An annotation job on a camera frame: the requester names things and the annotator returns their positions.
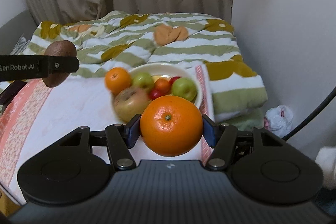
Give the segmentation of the brown kiwi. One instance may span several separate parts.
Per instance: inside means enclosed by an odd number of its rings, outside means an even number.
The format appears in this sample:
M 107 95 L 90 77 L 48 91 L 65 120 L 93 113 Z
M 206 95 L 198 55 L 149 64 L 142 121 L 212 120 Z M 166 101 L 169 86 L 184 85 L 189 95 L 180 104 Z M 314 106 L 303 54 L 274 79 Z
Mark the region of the brown kiwi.
M 76 47 L 68 40 L 55 41 L 44 52 L 47 56 L 71 56 L 76 57 Z M 54 73 L 43 79 L 48 88 L 54 88 L 66 80 L 70 73 Z

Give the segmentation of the yellow red apple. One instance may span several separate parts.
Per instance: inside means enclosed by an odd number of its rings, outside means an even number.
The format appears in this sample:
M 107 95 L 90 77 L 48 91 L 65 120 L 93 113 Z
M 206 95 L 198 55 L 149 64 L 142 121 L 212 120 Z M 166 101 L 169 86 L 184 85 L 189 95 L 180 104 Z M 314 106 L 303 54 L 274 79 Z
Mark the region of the yellow red apple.
M 121 120 L 129 122 L 135 115 L 142 114 L 150 103 L 145 90 L 132 86 L 114 97 L 113 108 Z

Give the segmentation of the large orange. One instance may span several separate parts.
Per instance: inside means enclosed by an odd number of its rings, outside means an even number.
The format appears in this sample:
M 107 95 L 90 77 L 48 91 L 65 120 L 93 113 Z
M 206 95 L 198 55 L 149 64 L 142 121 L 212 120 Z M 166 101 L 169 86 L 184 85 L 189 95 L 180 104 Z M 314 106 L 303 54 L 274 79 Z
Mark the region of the large orange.
M 203 135 L 200 110 L 188 100 L 163 96 L 152 101 L 141 114 L 143 142 L 161 156 L 180 156 L 191 151 Z
M 105 74 L 105 86 L 113 95 L 118 95 L 121 91 L 131 87 L 131 76 L 122 67 L 116 67 Z

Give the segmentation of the small red cherry tomato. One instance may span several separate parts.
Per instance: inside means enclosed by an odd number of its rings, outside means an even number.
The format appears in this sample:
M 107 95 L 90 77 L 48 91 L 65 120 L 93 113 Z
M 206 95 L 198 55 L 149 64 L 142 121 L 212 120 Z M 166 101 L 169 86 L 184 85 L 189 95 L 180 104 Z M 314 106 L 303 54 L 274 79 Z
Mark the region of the small red cherry tomato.
M 149 92 L 149 98 L 153 101 L 161 96 L 164 96 L 165 93 L 162 92 L 161 90 L 159 89 L 152 89 L 150 92 Z

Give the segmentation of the small green apple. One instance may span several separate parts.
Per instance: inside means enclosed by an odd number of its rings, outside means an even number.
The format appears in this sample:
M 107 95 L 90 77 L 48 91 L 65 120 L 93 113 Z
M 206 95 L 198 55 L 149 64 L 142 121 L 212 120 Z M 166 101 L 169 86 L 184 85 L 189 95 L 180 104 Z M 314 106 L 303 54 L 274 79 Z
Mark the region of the small green apple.
M 154 80 L 149 73 L 140 72 L 132 78 L 132 85 L 142 88 L 149 93 L 154 88 Z

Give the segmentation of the large green apple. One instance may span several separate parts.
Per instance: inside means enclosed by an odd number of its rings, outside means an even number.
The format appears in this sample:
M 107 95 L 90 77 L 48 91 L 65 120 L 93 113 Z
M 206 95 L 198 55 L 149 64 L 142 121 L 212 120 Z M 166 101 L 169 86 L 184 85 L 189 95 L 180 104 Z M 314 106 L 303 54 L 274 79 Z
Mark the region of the large green apple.
M 182 77 L 174 81 L 171 93 L 191 102 L 197 96 L 198 90 L 193 80 Z

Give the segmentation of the small mandarin front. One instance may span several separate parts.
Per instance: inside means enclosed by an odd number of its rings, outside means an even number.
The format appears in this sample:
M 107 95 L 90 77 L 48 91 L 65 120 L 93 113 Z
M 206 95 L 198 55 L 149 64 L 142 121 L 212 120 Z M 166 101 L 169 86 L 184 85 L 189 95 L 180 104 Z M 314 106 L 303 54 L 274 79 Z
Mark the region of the small mandarin front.
M 167 79 L 159 78 L 155 81 L 154 88 L 162 94 L 169 94 L 171 85 Z

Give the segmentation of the grey sofa headboard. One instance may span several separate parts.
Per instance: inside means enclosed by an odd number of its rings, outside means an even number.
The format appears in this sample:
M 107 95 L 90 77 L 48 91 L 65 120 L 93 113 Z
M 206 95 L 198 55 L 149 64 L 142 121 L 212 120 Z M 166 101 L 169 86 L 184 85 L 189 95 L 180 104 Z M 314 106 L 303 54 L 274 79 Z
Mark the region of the grey sofa headboard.
M 29 10 L 25 10 L 1 26 L 1 55 L 8 55 L 21 36 L 30 39 L 37 28 Z

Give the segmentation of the pink floral tablecloth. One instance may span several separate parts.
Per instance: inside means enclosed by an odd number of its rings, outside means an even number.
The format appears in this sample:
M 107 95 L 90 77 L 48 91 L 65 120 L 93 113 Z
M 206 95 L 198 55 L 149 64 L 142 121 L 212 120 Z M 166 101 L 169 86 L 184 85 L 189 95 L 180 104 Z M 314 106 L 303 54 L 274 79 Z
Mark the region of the pink floral tablecloth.
M 1 116 L 2 190 L 25 204 L 17 172 L 26 160 L 80 126 L 100 131 L 119 122 L 102 78 L 68 77 L 53 89 L 30 81 Z

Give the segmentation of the white plastic bag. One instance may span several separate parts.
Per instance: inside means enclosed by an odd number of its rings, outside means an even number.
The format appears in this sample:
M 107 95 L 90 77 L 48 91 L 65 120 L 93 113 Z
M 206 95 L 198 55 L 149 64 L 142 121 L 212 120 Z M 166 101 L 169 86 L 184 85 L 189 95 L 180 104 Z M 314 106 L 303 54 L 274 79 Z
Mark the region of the white plastic bag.
M 285 105 L 280 105 L 266 111 L 264 117 L 264 127 L 283 138 L 291 132 L 293 112 Z

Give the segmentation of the green striped floral blanket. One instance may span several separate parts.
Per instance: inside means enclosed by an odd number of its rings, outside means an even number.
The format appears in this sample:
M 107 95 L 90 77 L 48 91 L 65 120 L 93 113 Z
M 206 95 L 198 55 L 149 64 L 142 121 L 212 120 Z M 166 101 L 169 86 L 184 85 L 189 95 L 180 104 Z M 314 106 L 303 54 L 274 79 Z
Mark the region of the green striped floral blanket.
M 23 54 L 40 55 L 59 40 L 75 45 L 77 75 L 84 78 L 149 63 L 184 69 L 205 65 L 219 122 L 258 109 L 268 99 L 263 79 L 243 60 L 233 27 L 211 15 L 112 11 L 101 19 L 63 25 L 43 21 Z

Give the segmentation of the cream oval cartoon dish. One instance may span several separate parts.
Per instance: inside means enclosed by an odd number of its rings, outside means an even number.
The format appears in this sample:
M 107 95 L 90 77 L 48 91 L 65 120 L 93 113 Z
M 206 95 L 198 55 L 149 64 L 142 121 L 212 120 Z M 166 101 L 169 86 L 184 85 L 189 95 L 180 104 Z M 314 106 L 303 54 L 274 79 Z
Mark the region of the cream oval cartoon dish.
M 163 79 L 171 79 L 171 77 L 174 76 L 181 76 L 181 77 L 186 77 L 194 81 L 194 83 L 197 86 L 197 96 L 194 98 L 193 101 L 191 101 L 196 107 L 201 106 L 202 102 L 202 91 L 201 91 L 201 86 L 198 83 L 196 77 L 192 76 L 191 73 L 187 72 L 184 69 L 180 69 L 174 65 L 170 64 L 164 64 L 164 63 L 157 63 L 157 64 L 146 64 L 146 65 L 141 65 L 137 68 L 132 69 L 130 72 L 128 72 L 131 76 L 131 86 L 132 85 L 132 78 L 140 72 L 147 72 L 149 73 L 153 80 L 154 83 L 158 78 L 163 78 Z

